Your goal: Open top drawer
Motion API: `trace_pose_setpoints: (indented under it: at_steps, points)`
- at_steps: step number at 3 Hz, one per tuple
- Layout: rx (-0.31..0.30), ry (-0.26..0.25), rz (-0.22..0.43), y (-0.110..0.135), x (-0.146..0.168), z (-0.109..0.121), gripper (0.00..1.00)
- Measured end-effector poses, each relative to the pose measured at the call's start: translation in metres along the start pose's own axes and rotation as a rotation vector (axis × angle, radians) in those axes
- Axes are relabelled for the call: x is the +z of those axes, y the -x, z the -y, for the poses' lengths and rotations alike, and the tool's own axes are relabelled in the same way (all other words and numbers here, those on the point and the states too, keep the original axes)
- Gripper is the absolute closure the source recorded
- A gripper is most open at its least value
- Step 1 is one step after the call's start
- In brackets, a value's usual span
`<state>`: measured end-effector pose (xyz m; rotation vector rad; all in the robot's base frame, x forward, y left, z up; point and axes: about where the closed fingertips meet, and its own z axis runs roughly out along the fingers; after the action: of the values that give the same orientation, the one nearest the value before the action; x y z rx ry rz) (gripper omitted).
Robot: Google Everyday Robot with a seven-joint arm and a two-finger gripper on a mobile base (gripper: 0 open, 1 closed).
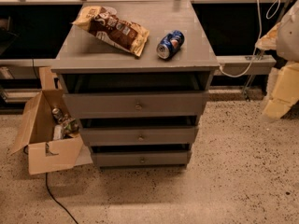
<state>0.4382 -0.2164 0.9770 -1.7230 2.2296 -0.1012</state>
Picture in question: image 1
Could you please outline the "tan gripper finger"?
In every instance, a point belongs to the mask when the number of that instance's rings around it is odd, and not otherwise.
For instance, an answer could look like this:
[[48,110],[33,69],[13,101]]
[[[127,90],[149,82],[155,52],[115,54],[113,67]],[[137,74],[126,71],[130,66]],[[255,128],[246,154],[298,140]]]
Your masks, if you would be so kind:
[[279,71],[272,85],[263,116],[280,119],[299,101],[299,63],[288,61]]

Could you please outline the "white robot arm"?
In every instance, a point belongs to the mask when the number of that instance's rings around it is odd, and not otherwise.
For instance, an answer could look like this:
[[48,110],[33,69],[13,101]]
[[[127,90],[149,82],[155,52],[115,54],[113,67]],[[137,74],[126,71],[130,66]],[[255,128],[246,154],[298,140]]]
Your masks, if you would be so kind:
[[299,101],[299,1],[296,1],[281,21],[260,38],[255,47],[275,50],[286,64],[278,71],[272,91],[266,99],[262,116],[280,119]]

